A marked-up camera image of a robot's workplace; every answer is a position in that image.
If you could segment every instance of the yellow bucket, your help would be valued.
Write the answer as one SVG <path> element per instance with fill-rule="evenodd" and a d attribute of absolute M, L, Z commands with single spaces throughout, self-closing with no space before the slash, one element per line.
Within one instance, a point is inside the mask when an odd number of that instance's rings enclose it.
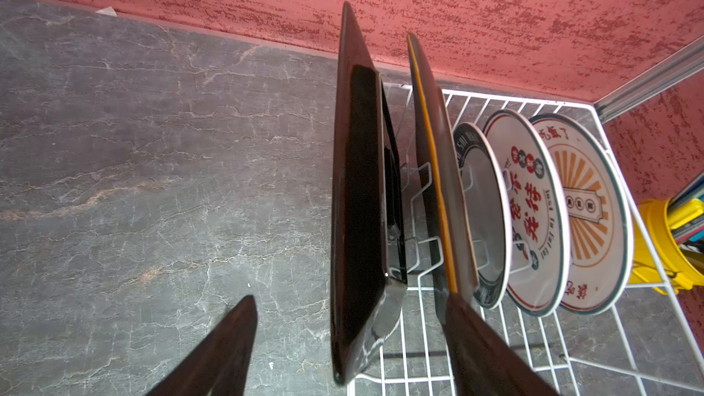
<path fill-rule="evenodd" d="M 684 257 L 682 250 L 672 238 L 670 227 L 667 225 L 667 205 L 670 200 L 647 200 L 638 206 L 638 211 L 643 216 L 643 221 L 648 228 L 650 238 L 656 246 L 660 260 L 663 262 L 664 271 L 670 278 L 670 283 L 679 293 L 680 289 L 691 289 L 694 286 L 704 286 L 704 275 Z M 635 248 L 633 258 L 633 271 L 629 283 L 660 283 L 663 280 L 657 273 L 655 262 L 650 256 L 650 251 L 643 239 L 641 230 L 635 226 Z M 665 292 L 656 287 L 659 293 Z"/>

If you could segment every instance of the round plate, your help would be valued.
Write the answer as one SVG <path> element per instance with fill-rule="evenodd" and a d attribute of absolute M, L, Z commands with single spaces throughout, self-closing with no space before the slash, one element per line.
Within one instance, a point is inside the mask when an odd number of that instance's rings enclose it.
<path fill-rule="evenodd" d="M 531 119 L 555 162 L 571 233 L 572 266 L 562 306 L 607 310 L 623 293 L 633 264 L 633 223 L 616 171 L 596 138 L 558 114 Z"/>
<path fill-rule="evenodd" d="M 560 178 L 548 149 L 523 115 L 498 110 L 484 134 L 508 191 L 514 240 L 508 293 L 528 314 L 548 315 L 560 304 L 569 267 L 568 214 Z"/>
<path fill-rule="evenodd" d="M 478 127 L 462 123 L 455 128 L 453 139 L 480 275 L 474 298 L 482 307 L 493 309 L 506 292 L 511 265 L 506 186 L 496 156 Z"/>

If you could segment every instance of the dish rack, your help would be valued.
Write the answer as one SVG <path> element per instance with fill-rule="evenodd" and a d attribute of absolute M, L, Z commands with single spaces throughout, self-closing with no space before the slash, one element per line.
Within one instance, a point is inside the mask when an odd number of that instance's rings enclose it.
<path fill-rule="evenodd" d="M 384 85 L 399 144 L 403 213 L 408 260 L 408 294 L 399 324 L 379 349 L 378 362 L 347 386 L 348 395 L 452 395 L 455 386 L 447 345 L 435 317 L 432 276 L 443 260 L 431 265 L 418 173 L 429 163 L 415 162 L 415 111 L 410 85 Z M 472 122 L 483 128 L 499 109 L 530 118 L 559 112 L 585 126 L 601 142 L 617 169 L 634 217 L 656 262 L 660 283 L 628 285 L 608 311 L 594 316 L 558 308 L 543 318 L 524 315 L 508 297 L 494 310 L 473 303 L 481 318 L 543 379 L 564 395 L 704 394 L 704 357 L 627 189 L 598 115 L 589 104 L 518 98 L 444 89 L 451 126 Z M 654 290 L 666 291 L 660 295 Z"/>

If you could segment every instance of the metal wire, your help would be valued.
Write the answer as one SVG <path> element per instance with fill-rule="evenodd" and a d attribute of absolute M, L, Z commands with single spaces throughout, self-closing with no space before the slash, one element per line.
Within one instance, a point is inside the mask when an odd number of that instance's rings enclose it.
<path fill-rule="evenodd" d="M 404 107 L 403 113 L 400 116 L 400 121 L 397 126 L 396 130 L 396 135 L 398 136 L 401 131 L 404 131 L 404 129 L 413 129 L 415 130 L 414 126 L 412 123 L 408 122 L 409 118 L 413 118 L 409 114 L 407 114 L 407 111 L 412 111 L 413 109 L 409 107 L 412 106 L 410 102 L 412 101 L 412 92 L 413 89 L 409 85 L 388 85 L 388 88 L 394 88 L 394 89 L 400 89 L 402 91 L 406 91 L 407 95 L 406 97 L 406 106 Z M 479 120 L 483 116 L 491 115 L 493 111 L 487 112 L 489 103 L 491 101 L 496 101 L 500 102 L 500 108 L 505 109 L 509 103 L 518 103 L 520 104 L 519 108 L 517 109 L 518 112 L 522 112 L 526 110 L 527 107 L 530 107 L 529 105 L 535 105 L 537 108 L 535 110 L 529 111 L 529 113 L 526 113 L 528 117 L 532 117 L 535 114 L 540 113 L 541 111 L 546 111 L 550 109 L 552 112 L 557 112 L 559 110 L 562 110 L 566 107 L 572 108 L 572 109 L 577 109 L 580 111 L 581 114 L 584 114 L 584 119 L 590 119 L 593 123 L 594 126 L 596 127 L 598 131 L 598 137 L 601 140 L 601 143 L 603 144 L 606 154 L 611 160 L 611 163 L 614 164 L 614 168 L 616 168 L 617 171 L 617 177 L 619 178 L 619 181 L 623 187 L 627 187 L 625 183 L 625 179 L 623 177 L 623 174 L 618 166 L 618 163 L 616 162 L 616 159 L 614 157 L 613 151 L 611 150 L 611 146 L 608 143 L 608 140 L 606 138 L 605 132 L 603 130 L 603 126 L 601 125 L 601 122 L 599 121 L 598 115 L 596 113 L 596 110 L 589 105 L 589 104 L 580 104 L 580 103 L 575 103 L 575 102 L 561 102 L 561 101 L 553 101 L 553 100 L 539 100 L 535 98 L 519 98 L 519 97 L 506 97 L 506 96 L 501 96 L 501 95 L 490 95 L 486 93 L 480 93 L 480 92 L 464 92 L 464 91 L 450 91 L 450 90 L 443 90 L 443 94 L 445 97 L 445 105 L 449 106 L 450 104 L 453 103 L 453 97 L 459 97 L 456 98 L 455 101 L 459 101 L 461 104 L 461 109 L 459 111 L 459 114 L 456 119 L 450 120 L 451 125 L 454 127 L 457 127 L 457 125 L 460 123 L 461 119 L 465 116 L 465 112 L 469 109 L 478 109 L 479 112 L 478 114 L 474 117 L 474 123 L 476 124 L 479 122 Z M 406 162 L 403 163 L 403 166 L 405 166 L 405 171 L 406 171 L 406 183 L 403 186 L 403 189 L 407 189 L 410 186 L 410 179 L 413 177 L 417 172 L 422 171 L 423 169 L 428 170 L 427 173 L 429 174 L 429 180 L 428 182 L 420 187 L 418 191 L 413 193 L 412 196 L 410 196 L 410 212 L 411 212 L 411 236 L 407 240 L 407 242 L 413 242 L 414 246 L 412 248 L 415 248 L 415 256 L 416 260 L 415 263 L 409 268 L 409 272 L 412 270 L 415 270 L 418 268 L 418 266 L 421 263 L 420 260 L 420 255 L 419 255 L 419 245 L 424 245 L 427 244 L 428 242 L 435 241 L 437 242 L 438 245 L 441 245 L 441 241 L 437 236 L 429 236 L 426 239 L 419 240 L 418 239 L 418 227 L 416 225 L 416 211 L 418 210 L 415 207 L 415 203 L 418 200 L 418 197 L 432 185 L 432 172 L 429 171 L 429 163 L 418 163 L 418 168 L 417 169 L 411 169 L 409 167 L 409 151 L 410 148 L 415 145 L 415 141 L 413 140 L 413 135 L 415 135 L 415 132 L 413 132 L 410 136 L 410 142 L 408 147 L 406 148 Z M 656 269 L 658 274 L 660 275 L 661 280 L 663 280 L 660 283 L 648 283 L 648 284 L 633 284 L 633 285 L 627 285 L 627 288 L 650 288 L 653 289 L 655 287 L 661 288 L 667 293 L 668 300 L 670 301 L 674 315 L 676 317 L 676 320 L 679 322 L 680 326 L 682 327 L 682 330 L 684 331 L 685 334 L 685 339 L 687 343 L 689 344 L 689 347 L 691 348 L 691 352 L 693 354 L 693 357 L 696 361 L 697 366 L 699 367 L 699 371 L 702 375 L 704 375 L 704 356 L 702 356 L 701 351 L 699 350 L 699 347 L 697 345 L 697 342 L 694 338 L 694 335 L 691 332 L 691 329 L 689 327 L 689 324 L 684 316 L 684 313 L 682 312 L 682 308 L 679 305 L 679 302 L 677 301 L 677 297 L 674 294 L 674 289 L 672 288 L 672 285 L 669 282 L 669 279 L 667 275 L 665 274 L 664 267 L 662 264 L 662 261 L 660 260 L 658 253 L 655 249 L 655 246 L 653 245 L 652 240 L 650 239 L 650 235 L 647 232 L 647 228 L 643 222 L 643 219 L 638 213 L 638 208 L 636 206 L 636 203 L 633 199 L 633 196 L 631 195 L 630 191 L 628 189 L 625 190 L 626 192 L 626 197 L 628 201 L 629 208 L 631 210 L 631 213 L 633 214 L 634 217 L 634 222 L 635 224 L 638 225 L 638 227 L 641 230 L 642 235 L 644 236 L 644 239 L 646 241 L 646 246 L 648 247 L 648 251 L 650 252 L 650 255 L 652 256 L 653 260 L 655 261 Z M 409 384 L 412 383 L 427 383 L 428 385 L 428 392 L 432 396 L 433 395 L 433 387 L 432 383 L 434 382 L 443 382 L 447 381 L 449 382 L 451 386 L 451 391 L 452 395 L 455 395 L 455 386 L 454 386 L 454 378 L 452 376 L 452 368 L 451 368 L 451 363 L 450 363 L 450 357 L 449 353 L 447 351 L 447 345 L 445 344 L 445 359 L 447 361 L 447 367 L 448 367 L 448 373 L 447 374 L 439 374 L 439 375 L 432 375 L 432 370 L 431 370 L 431 356 L 430 356 L 430 351 L 428 349 L 428 330 L 427 330 L 427 319 L 425 315 L 425 308 L 423 306 L 424 300 L 423 300 L 423 295 L 427 293 L 432 293 L 433 292 L 433 287 L 432 286 L 422 286 L 422 279 L 424 276 L 427 274 L 430 274 L 435 270 L 436 268 L 439 268 L 444 260 L 443 260 L 443 252 L 442 249 L 439 251 L 440 253 L 440 260 L 433 264 L 432 266 L 426 268 L 423 270 L 418 276 L 416 277 L 416 284 L 412 285 L 410 284 L 410 278 L 409 276 L 409 287 L 408 290 L 409 292 L 417 292 L 418 293 L 418 304 L 419 304 L 419 311 L 418 311 L 418 316 L 419 320 L 421 323 L 422 327 L 422 334 L 423 334 L 423 348 L 424 348 L 424 357 L 425 357 L 425 375 L 410 375 L 409 374 L 409 367 L 408 367 L 408 352 L 407 352 L 407 345 L 406 345 L 406 327 L 404 326 L 403 322 L 403 314 L 401 313 L 401 321 L 399 324 L 400 327 L 400 338 L 401 338 L 401 349 L 402 349 L 402 358 L 403 358 L 403 377 L 402 378 L 388 378 L 385 375 L 384 372 L 384 351 L 383 349 L 379 350 L 379 361 L 381 365 L 381 376 L 376 377 L 372 376 L 369 374 L 360 374 L 357 376 L 357 379 L 364 379 L 367 381 L 372 381 L 374 383 L 381 384 L 382 388 L 380 389 L 380 392 L 385 395 L 386 394 L 386 386 L 387 385 L 395 385 L 395 384 L 400 384 L 403 383 L 405 385 L 405 394 L 408 396 L 409 395 Z M 641 395 L 646 395 L 646 389 L 644 386 L 643 381 L 652 381 L 656 383 L 661 383 L 665 385 L 672 385 L 674 387 L 679 387 L 691 391 L 697 391 L 697 392 L 702 392 L 704 393 L 704 387 L 700 385 L 692 385 L 689 383 L 682 383 L 679 381 L 675 381 L 669 378 L 664 378 L 664 377 L 657 377 L 654 375 L 650 374 L 645 374 L 641 373 L 638 370 L 638 365 L 636 362 L 636 359 L 633 355 L 633 350 L 631 348 L 631 345 L 628 340 L 627 336 L 627 331 L 626 328 L 624 327 L 620 314 L 618 313 L 616 304 L 614 304 L 611 308 L 611 314 L 616 322 L 617 330 L 621 338 L 621 342 L 623 343 L 623 346 L 625 348 L 627 358 L 629 361 L 630 368 L 621 368 L 621 367 L 614 367 L 608 364 L 602 364 L 599 362 L 594 362 L 591 360 L 587 359 L 582 359 L 582 358 L 577 358 L 574 356 L 571 356 L 568 352 L 568 346 L 567 342 L 565 341 L 565 336 L 562 331 L 562 324 L 560 322 L 560 318 L 558 317 L 558 313 L 554 312 L 552 313 L 553 319 L 555 321 L 555 327 L 558 332 L 558 338 L 560 341 L 560 347 L 562 350 L 562 355 L 564 357 L 565 362 L 564 363 L 558 363 L 556 364 L 553 361 L 553 355 L 552 352 L 550 351 L 550 344 L 548 342 L 548 337 L 546 336 L 546 329 L 545 325 L 543 324 L 544 319 L 548 319 L 548 317 L 544 318 L 535 318 L 532 316 L 524 316 L 523 313 L 521 312 L 520 309 L 517 309 L 517 315 L 518 315 L 518 324 L 520 326 L 520 335 L 522 336 L 522 342 L 520 345 L 513 345 L 511 346 L 512 348 L 516 349 L 524 349 L 526 357 L 526 363 L 533 369 L 534 371 L 549 371 L 550 372 L 550 377 L 552 384 L 555 386 L 555 389 L 559 391 L 559 385 L 558 385 L 558 378 L 557 378 L 557 371 L 558 370 L 566 370 L 569 372 L 569 380 L 572 383 L 572 387 L 574 388 L 574 393 L 576 396 L 580 396 L 580 388 L 579 388 L 579 383 L 576 380 L 575 376 L 575 370 L 573 367 L 573 364 L 583 364 L 586 366 L 592 366 L 597 369 L 603 369 L 603 370 L 608 370 L 611 372 L 615 372 L 618 374 L 623 374 L 623 375 L 629 375 L 634 378 L 634 381 L 638 387 L 638 391 L 640 392 Z M 506 325 L 506 317 L 504 315 L 504 308 L 503 305 L 501 304 L 498 307 L 498 313 L 500 317 L 500 323 L 501 323 L 501 329 L 497 330 L 499 335 L 503 336 L 505 339 L 506 343 L 508 345 L 510 344 L 510 339 L 508 335 L 508 330 L 507 330 L 507 325 Z M 487 313 L 484 311 L 483 308 L 480 307 L 480 314 L 481 318 L 486 321 L 487 320 Z M 539 331 L 541 334 L 541 341 L 544 349 L 546 350 L 546 355 L 547 355 L 547 361 L 548 365 L 535 365 L 534 364 L 534 359 L 532 356 L 532 346 L 528 340 L 528 333 L 526 330 L 526 324 L 525 324 L 525 319 L 528 319 L 530 321 L 537 321 L 539 325 Z M 354 395 L 355 394 L 355 381 L 352 381 L 350 385 L 348 386 L 347 390 L 348 395 Z"/>

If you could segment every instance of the pink textured wall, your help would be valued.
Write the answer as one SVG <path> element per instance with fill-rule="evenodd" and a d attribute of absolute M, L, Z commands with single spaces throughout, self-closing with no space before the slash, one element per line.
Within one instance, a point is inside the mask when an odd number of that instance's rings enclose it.
<path fill-rule="evenodd" d="M 636 202 L 677 194 L 704 171 L 704 72 L 604 126 Z M 679 294 L 704 349 L 704 287 Z"/>
<path fill-rule="evenodd" d="M 69 0 L 337 51 L 344 0 Z M 702 0 L 350 0 L 375 59 L 596 100 L 704 33 Z"/>

